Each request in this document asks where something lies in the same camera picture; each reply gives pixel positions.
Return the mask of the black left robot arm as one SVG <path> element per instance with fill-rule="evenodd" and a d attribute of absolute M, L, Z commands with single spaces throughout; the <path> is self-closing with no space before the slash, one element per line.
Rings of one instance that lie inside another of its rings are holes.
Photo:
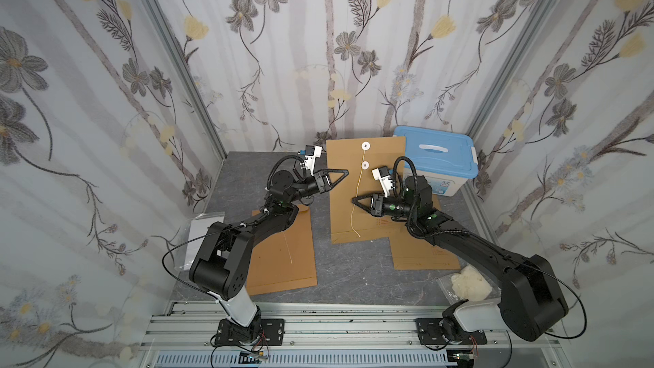
<path fill-rule="evenodd" d="M 252 327 L 261 317 L 245 288 L 254 248 L 292 226 L 299 213 L 298 201 L 330 192 L 348 175 L 347 170 L 323 169 L 301 179 L 288 170 L 276 170 L 268 180 L 258 215 L 241 223 L 208 227 L 189 269 L 190 281 L 216 299 L 231 323 Z"/>

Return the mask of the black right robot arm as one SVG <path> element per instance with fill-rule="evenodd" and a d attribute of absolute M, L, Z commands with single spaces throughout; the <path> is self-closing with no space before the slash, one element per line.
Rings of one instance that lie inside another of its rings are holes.
<path fill-rule="evenodd" d="M 410 236 L 457 255 L 500 289 L 497 299 L 462 299 L 449 306 L 439 322 L 447 342 L 486 330 L 510 331 L 533 342 L 568 315 L 560 282 L 545 258 L 524 257 L 468 231 L 434 207 L 423 177 L 408 177 L 396 194 L 365 194 L 352 202 L 371 216 L 404 223 Z"/>

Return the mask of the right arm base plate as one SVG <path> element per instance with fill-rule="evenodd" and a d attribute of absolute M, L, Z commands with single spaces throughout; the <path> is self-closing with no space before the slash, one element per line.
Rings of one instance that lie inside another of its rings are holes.
<path fill-rule="evenodd" d="M 455 323 L 442 318 L 415 319 L 417 337 L 424 346 L 458 346 L 458 345 L 485 345 L 487 338 L 484 332 L 465 332 Z"/>

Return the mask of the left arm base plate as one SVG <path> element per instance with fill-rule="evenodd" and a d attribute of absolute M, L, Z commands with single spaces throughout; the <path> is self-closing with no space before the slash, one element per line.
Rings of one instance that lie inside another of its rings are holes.
<path fill-rule="evenodd" d="M 211 338 L 211 345 L 277 347 L 283 344 L 284 328 L 284 319 L 254 319 L 247 327 L 224 319 Z"/>

